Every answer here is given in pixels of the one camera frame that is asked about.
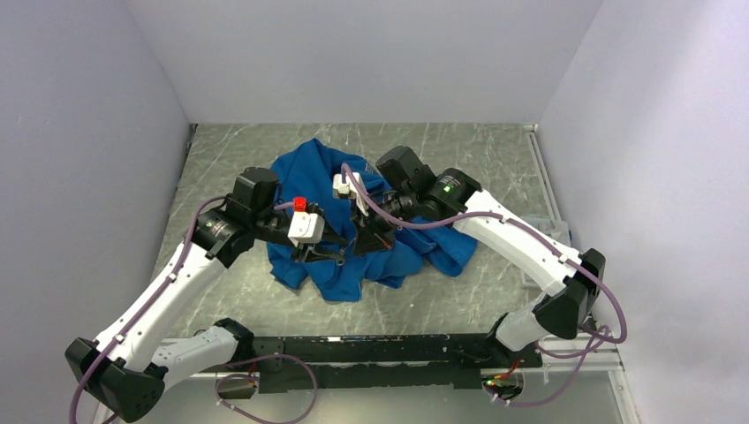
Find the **blue zip jacket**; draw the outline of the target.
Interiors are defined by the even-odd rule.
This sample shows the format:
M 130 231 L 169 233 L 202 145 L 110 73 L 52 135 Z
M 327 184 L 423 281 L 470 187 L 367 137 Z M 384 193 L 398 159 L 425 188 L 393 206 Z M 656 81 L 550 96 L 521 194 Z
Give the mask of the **blue zip jacket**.
M 332 179 L 344 163 L 360 173 L 368 193 L 389 189 L 389 184 L 364 157 L 329 148 L 317 139 L 279 156 L 271 169 L 279 178 L 284 201 L 304 197 L 317 202 L 333 229 L 352 241 L 355 227 L 350 220 L 350 204 L 332 194 Z M 476 248 L 475 239 L 443 226 L 397 231 L 392 249 L 361 256 L 347 253 L 342 265 L 334 261 L 293 261 L 287 246 L 269 244 L 266 251 L 271 275 L 285 287 L 297 290 L 306 278 L 311 278 L 324 300 L 357 302 L 364 280 L 398 289 L 407 277 L 418 274 L 427 263 L 445 276 L 457 277 Z

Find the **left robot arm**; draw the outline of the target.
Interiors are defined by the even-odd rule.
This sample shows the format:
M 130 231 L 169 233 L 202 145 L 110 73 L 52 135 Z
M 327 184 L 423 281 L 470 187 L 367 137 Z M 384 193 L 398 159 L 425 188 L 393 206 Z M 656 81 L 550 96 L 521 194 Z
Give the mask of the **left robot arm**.
M 231 191 L 204 201 L 165 268 L 96 338 L 79 337 L 65 351 L 77 379 L 68 420 L 89 394 L 116 417 L 144 417 L 175 383 L 204 369 L 233 371 L 258 360 L 251 330 L 230 318 L 170 347 L 163 339 L 182 310 L 257 241 L 291 249 L 298 262 L 343 261 L 345 239 L 323 209 L 302 199 L 280 203 L 277 174 L 249 167 Z

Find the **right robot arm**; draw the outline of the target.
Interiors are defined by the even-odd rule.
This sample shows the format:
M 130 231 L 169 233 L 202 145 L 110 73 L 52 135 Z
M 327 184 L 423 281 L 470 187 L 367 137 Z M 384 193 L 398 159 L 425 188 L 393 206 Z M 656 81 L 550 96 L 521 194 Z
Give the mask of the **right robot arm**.
M 507 367 L 522 349 L 546 336 L 578 335 L 601 291 L 606 263 L 601 252 L 581 253 L 543 234 L 461 170 L 448 168 L 435 175 L 411 148 L 392 148 L 376 169 L 390 186 L 379 201 L 348 165 L 333 178 L 334 196 L 352 201 L 354 254 L 391 248 L 398 228 L 451 227 L 519 267 L 541 292 L 494 324 L 486 345 L 492 363 Z

